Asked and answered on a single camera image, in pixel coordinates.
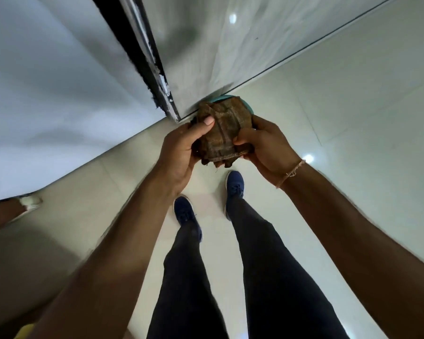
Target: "dark trousers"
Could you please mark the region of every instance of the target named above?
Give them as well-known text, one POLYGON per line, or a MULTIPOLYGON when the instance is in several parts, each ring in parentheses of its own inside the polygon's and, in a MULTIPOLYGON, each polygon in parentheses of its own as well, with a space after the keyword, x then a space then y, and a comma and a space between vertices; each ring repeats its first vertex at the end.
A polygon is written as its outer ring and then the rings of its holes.
MULTIPOLYGON (((272 224, 239 197, 228 200, 227 211, 242 256, 249 339, 348 339, 331 303, 272 224)), ((164 268, 147 338, 228 338, 194 222, 179 229, 164 268)))

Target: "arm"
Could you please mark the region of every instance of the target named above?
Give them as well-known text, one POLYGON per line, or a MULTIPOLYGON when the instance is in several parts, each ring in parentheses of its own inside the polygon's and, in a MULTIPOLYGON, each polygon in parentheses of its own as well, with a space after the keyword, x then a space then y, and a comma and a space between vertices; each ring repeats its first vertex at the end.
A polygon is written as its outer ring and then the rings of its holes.
POLYGON ((213 119, 204 122, 166 136, 153 170, 30 338, 123 337, 166 212, 198 161, 192 143, 213 126, 213 119))
MULTIPOLYGON (((281 130, 254 117, 257 130, 241 130, 252 161, 276 185, 300 161, 281 130)), ((369 222, 309 165, 281 187, 327 250, 347 284, 390 338, 424 338, 424 263, 369 222)))

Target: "blue sneaker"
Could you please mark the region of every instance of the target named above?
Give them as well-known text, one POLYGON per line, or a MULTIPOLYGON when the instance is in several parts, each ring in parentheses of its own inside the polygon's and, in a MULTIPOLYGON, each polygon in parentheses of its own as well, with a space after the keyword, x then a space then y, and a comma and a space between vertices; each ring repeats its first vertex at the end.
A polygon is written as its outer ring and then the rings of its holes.
MULTIPOLYGON (((244 189, 244 182, 243 177, 238 171, 230 171, 228 175, 226 176, 226 192, 228 194, 226 198, 226 204, 228 203, 228 200, 231 199, 231 197, 237 195, 238 198, 243 198, 243 189, 244 189)), ((226 218, 231 221, 228 212, 226 211, 226 205, 225 205, 225 215, 226 218)))
POLYGON ((193 206, 190 200, 184 195, 179 195, 173 204, 173 211, 175 212, 176 219, 178 219, 181 226, 189 221, 196 223, 198 226, 199 242, 201 242, 201 240, 203 240, 203 232, 196 221, 195 212, 193 211, 193 206))

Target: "pants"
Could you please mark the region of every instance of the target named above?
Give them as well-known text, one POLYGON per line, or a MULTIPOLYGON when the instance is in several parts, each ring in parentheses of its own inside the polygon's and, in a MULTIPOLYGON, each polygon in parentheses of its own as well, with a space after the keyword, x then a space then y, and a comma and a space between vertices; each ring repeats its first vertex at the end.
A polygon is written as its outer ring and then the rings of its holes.
MULTIPOLYGON (((228 200, 227 212, 242 256, 249 339, 348 339, 331 303, 272 224, 236 196, 228 200)), ((195 222, 181 226, 164 268, 147 338, 228 338, 199 253, 195 222)))

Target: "fingernail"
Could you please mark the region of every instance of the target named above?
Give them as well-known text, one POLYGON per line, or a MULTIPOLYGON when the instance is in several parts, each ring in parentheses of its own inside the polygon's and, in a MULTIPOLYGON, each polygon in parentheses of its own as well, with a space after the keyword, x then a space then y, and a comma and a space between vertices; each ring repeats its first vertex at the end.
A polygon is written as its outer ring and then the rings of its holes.
POLYGON ((214 122, 215 120, 214 120, 214 118, 213 117, 207 117, 207 118, 205 118, 204 119, 204 123, 206 124, 206 125, 210 125, 210 124, 212 124, 213 122, 214 122))

